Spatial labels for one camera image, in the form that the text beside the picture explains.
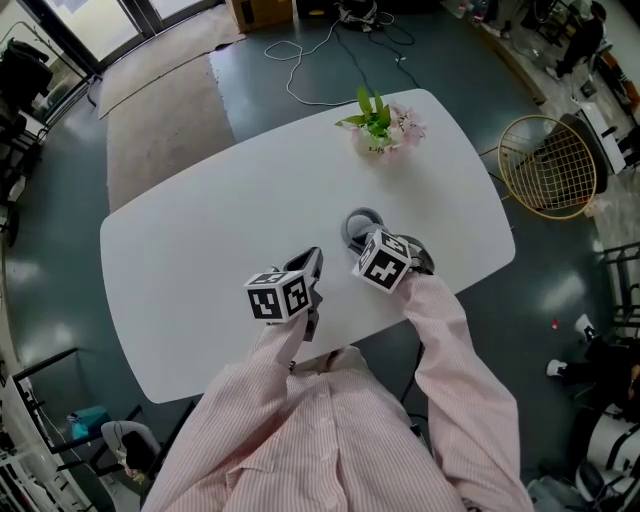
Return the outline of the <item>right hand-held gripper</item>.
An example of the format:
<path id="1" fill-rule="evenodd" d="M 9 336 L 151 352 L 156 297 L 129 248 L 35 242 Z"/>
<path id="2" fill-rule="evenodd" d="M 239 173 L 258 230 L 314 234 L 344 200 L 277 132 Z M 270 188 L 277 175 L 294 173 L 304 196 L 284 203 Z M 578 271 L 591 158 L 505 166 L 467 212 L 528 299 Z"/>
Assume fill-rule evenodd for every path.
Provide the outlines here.
<path id="1" fill-rule="evenodd" d="M 347 248 L 357 257 L 352 274 L 371 286 L 391 294 L 407 273 L 432 275 L 433 259 L 424 245 L 408 235 L 389 234 L 377 228 L 346 234 Z"/>

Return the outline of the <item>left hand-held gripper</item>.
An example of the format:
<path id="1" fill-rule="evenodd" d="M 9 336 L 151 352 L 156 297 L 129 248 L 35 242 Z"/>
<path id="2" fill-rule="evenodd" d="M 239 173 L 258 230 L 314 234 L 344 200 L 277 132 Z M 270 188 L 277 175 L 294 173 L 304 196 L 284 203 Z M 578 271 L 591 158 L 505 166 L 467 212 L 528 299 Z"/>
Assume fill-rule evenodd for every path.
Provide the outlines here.
<path id="1" fill-rule="evenodd" d="M 315 290 L 324 257 L 322 249 L 311 247 L 286 262 L 282 270 L 255 274 L 244 285 L 256 320 L 267 324 L 286 324 L 307 314 L 304 342 L 314 338 L 323 298 Z"/>

